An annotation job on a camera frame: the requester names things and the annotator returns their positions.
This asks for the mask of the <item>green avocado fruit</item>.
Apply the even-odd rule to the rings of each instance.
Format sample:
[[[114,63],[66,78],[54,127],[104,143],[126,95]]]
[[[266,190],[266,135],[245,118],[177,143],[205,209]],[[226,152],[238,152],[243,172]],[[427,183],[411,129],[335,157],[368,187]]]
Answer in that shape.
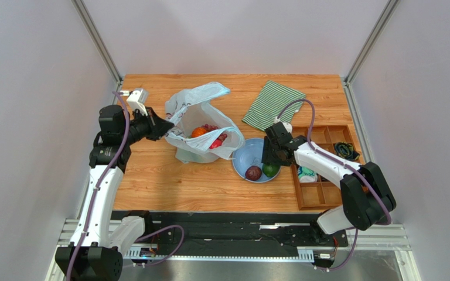
[[[268,165],[268,164],[262,165],[263,175],[269,178],[275,177],[279,173],[280,169],[281,167],[279,165]]]

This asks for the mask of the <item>dark purple passion fruit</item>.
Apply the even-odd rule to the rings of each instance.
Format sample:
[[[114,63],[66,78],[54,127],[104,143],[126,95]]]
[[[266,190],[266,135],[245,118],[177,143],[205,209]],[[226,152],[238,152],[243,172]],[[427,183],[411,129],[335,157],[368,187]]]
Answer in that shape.
[[[258,166],[250,166],[245,172],[245,179],[249,181],[257,181],[263,175],[263,171]]]

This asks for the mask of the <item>light blue cartoon plastic bag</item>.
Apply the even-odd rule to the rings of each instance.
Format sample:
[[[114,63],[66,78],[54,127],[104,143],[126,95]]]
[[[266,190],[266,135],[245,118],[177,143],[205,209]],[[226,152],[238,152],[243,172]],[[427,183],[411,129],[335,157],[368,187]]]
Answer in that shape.
[[[229,93],[230,89],[221,83],[211,82],[179,91],[165,102],[166,120],[175,124],[165,140],[176,148],[177,160],[183,163],[211,163],[219,158],[229,160],[233,152],[245,145],[245,137],[238,126],[210,103]],[[191,138],[192,131],[204,124],[220,129]],[[209,149],[222,132],[228,135],[227,139],[220,147]]]

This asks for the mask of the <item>orange mini pumpkin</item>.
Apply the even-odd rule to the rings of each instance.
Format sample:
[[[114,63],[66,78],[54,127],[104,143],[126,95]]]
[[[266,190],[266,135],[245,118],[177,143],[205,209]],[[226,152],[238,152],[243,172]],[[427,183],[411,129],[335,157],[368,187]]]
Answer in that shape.
[[[191,133],[191,138],[198,138],[198,137],[200,137],[200,136],[202,136],[202,135],[204,135],[204,134],[206,134],[206,133],[208,133],[209,131],[206,129],[206,128],[204,128],[204,127],[198,127],[198,128],[196,128],[196,129],[194,129],[193,131],[192,131],[192,133]]]

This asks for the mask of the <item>purple grape bunch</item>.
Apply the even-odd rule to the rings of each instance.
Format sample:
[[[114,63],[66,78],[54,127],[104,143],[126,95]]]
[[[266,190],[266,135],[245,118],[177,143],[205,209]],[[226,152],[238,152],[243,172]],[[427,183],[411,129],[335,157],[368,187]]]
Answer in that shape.
[[[209,125],[209,124],[204,124],[202,126],[202,128],[204,128],[205,130],[207,130],[207,132],[213,132],[216,131],[218,129],[220,129],[218,126],[214,126],[214,125]],[[224,142],[227,139],[228,135],[224,132],[222,132],[217,139]]]

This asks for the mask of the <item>red apple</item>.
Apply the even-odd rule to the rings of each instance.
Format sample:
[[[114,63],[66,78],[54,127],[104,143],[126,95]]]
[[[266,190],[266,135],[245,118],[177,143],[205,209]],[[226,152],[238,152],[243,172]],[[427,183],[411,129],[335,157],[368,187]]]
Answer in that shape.
[[[220,139],[216,139],[213,141],[213,143],[209,146],[209,149],[215,149],[220,147],[223,144],[223,141]]]

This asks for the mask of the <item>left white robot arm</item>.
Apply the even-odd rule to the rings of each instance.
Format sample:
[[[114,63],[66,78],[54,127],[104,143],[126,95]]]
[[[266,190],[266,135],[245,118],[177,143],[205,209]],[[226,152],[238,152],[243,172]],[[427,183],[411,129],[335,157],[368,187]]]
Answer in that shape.
[[[55,262],[67,280],[118,280],[123,257],[145,232],[149,213],[137,212],[109,232],[117,190],[124,177],[130,146],[142,139],[158,141],[174,124],[151,107],[136,109],[130,117],[120,105],[99,111],[100,131],[89,155],[87,200],[67,247],[59,248]]]

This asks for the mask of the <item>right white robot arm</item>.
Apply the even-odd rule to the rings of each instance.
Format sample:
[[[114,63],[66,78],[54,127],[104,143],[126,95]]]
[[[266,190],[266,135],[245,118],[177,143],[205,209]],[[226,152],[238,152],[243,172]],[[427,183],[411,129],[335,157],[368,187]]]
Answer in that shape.
[[[277,122],[265,129],[262,163],[298,165],[313,170],[339,188],[342,205],[321,213],[312,225],[325,235],[372,225],[388,225],[396,200],[380,167],[361,165],[322,149],[311,137],[292,136],[290,124]]]

